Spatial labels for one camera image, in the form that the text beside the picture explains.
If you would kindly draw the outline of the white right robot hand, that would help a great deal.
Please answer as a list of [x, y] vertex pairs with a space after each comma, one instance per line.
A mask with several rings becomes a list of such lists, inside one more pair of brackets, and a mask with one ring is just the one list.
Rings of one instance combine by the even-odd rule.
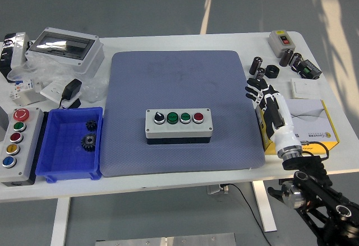
[[246, 97], [251, 99], [263, 113], [268, 139], [275, 143], [278, 157], [298, 157], [302, 145], [295, 136], [292, 117], [285, 98], [262, 78], [247, 80]]

